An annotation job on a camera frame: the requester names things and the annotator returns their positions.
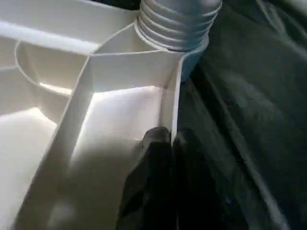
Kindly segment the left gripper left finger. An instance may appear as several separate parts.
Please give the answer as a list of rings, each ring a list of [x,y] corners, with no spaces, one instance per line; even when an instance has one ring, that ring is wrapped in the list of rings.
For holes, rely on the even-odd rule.
[[[140,152],[142,157],[124,184],[118,229],[173,230],[175,205],[169,130],[163,126],[148,130]]]

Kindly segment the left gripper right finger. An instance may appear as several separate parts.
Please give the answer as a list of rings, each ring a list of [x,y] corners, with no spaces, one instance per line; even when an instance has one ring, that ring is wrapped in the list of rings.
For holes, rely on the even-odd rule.
[[[236,230],[236,217],[223,201],[204,148],[193,131],[177,133],[173,146],[179,230]]]

